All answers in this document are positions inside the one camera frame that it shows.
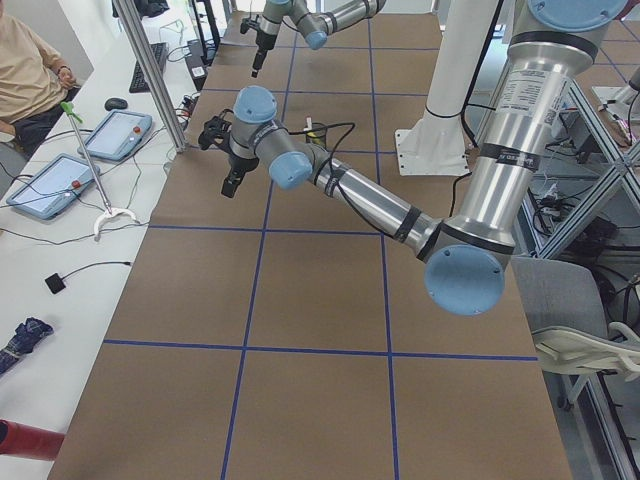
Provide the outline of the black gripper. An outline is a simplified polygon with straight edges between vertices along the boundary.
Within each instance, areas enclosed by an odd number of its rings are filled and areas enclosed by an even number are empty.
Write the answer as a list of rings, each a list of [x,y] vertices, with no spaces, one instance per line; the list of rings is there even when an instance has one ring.
[[[257,78],[263,68],[266,52],[275,47],[278,36],[278,23],[269,20],[264,15],[248,16],[241,20],[240,33],[246,34],[249,30],[256,32],[258,50],[252,63],[251,77]]]
[[[225,119],[231,110],[222,110],[218,115],[206,121],[198,136],[201,150],[208,150],[215,146],[227,154],[227,161],[231,167],[221,187],[221,194],[233,198],[244,180],[246,172],[253,171],[258,166],[258,159],[241,146],[232,143],[232,122]]]

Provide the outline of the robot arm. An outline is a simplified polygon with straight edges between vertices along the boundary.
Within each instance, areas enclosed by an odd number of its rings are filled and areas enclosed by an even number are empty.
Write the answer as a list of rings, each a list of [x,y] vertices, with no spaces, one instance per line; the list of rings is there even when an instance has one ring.
[[[261,14],[243,18],[240,25],[241,34],[249,30],[256,32],[257,52],[251,76],[258,77],[268,53],[275,48],[285,18],[291,19],[309,48],[318,50],[326,44],[329,36],[373,18],[385,4],[385,0],[356,0],[333,11],[312,13],[305,1],[267,1]]]
[[[410,130],[397,130],[396,151],[404,176],[463,174],[462,120],[472,87],[472,59],[481,64],[504,1],[451,1],[423,117]],[[285,18],[312,50],[329,36],[380,13],[386,1],[350,1],[329,12],[311,13],[305,1],[266,1],[240,31],[256,32],[252,65],[256,78],[275,47]],[[458,213],[433,219],[335,158],[313,140],[302,143],[276,119],[274,95],[246,86],[232,109],[204,124],[198,143],[228,154],[230,170],[221,194],[233,198],[245,174],[262,161],[283,190],[305,181],[346,203],[375,230],[406,244],[426,264],[425,288],[432,300],[457,315],[493,308],[505,288],[505,269],[515,248],[511,233],[527,187],[538,170],[552,126],[574,78],[590,68],[610,23],[634,1],[515,1],[508,48],[509,71],[487,123]]]

